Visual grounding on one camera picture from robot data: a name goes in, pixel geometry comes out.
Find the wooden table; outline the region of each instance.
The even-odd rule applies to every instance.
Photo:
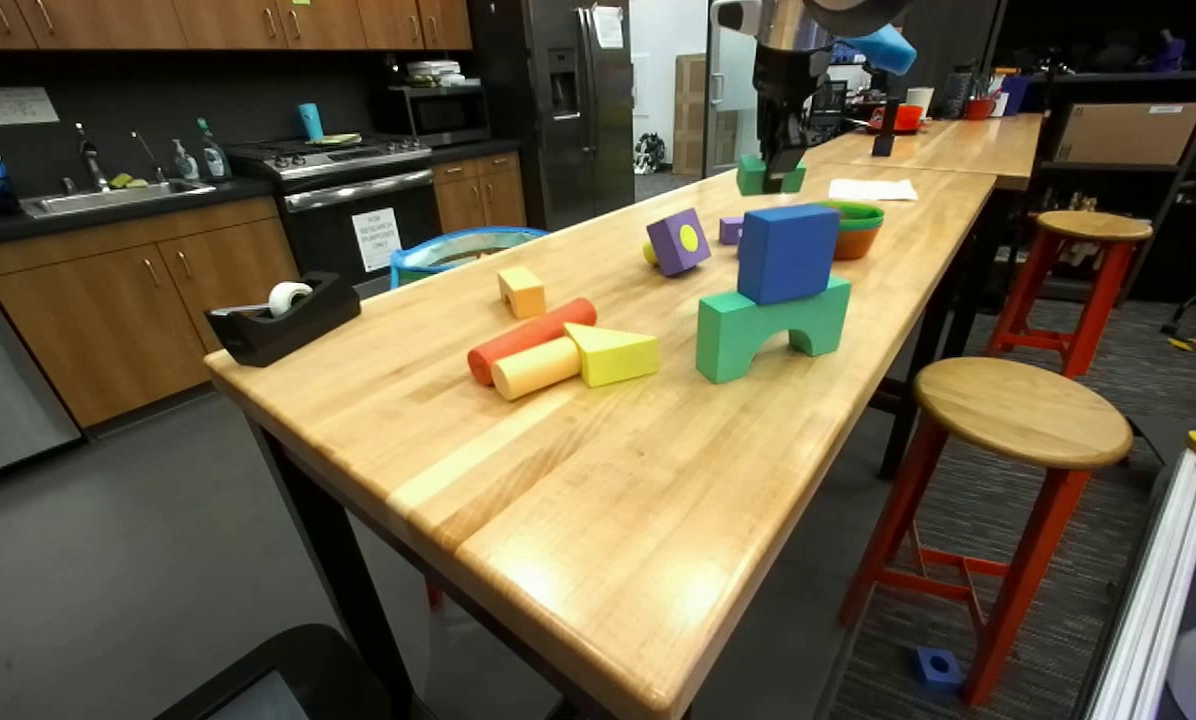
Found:
[[[842,352],[768,348],[754,375],[693,370],[695,303],[735,286],[722,248],[699,271],[646,269],[646,223],[699,208],[824,197],[833,176],[913,182],[864,259],[842,264],[851,307]],[[364,659],[410,712],[387,621],[350,512],[544,670],[614,717],[682,717],[812,504],[870,397],[986,208],[993,174],[833,170],[800,197],[743,201],[733,176],[609,213],[364,303],[359,320],[240,370],[208,356],[252,418],[329,597]],[[581,380],[504,406],[468,380],[464,352],[513,320],[497,271],[530,264],[547,301],[593,297],[600,325],[660,337],[653,380]]]
[[[907,174],[988,174],[998,189],[1025,193],[1038,163],[1042,117],[929,122],[916,138],[896,138],[891,158],[872,158],[870,134],[835,138],[805,158],[805,170],[907,170]]]

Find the green block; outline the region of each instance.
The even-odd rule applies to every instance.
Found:
[[[742,294],[704,297],[695,370],[714,386],[742,380],[754,373],[760,346],[775,333],[789,333],[792,348],[805,356],[835,352],[849,294],[851,286],[843,278],[833,278],[821,297],[792,303],[754,303]]]
[[[735,170],[735,183],[742,183],[743,197],[764,197],[764,159],[760,158],[743,158],[742,170]],[[805,163],[796,163],[786,176],[781,193],[800,193],[800,183],[805,183]]]

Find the black refrigerator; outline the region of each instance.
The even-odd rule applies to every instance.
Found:
[[[521,142],[530,223],[638,201],[627,0],[471,0],[491,128]]]

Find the microwave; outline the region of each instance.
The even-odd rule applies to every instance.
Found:
[[[416,138],[431,148],[487,142],[487,102],[481,84],[412,87],[387,84],[375,114],[380,134]]]

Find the yellow block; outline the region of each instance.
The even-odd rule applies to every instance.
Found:
[[[547,312],[544,279],[534,278],[534,269],[504,269],[502,271],[502,297],[513,307],[518,320],[534,320]]]
[[[564,333],[586,352],[586,380],[595,387],[660,373],[656,337],[593,325],[564,325]]]
[[[586,366],[581,348],[570,337],[558,337],[547,346],[497,361],[491,387],[504,400],[521,400],[581,375],[581,366]]]

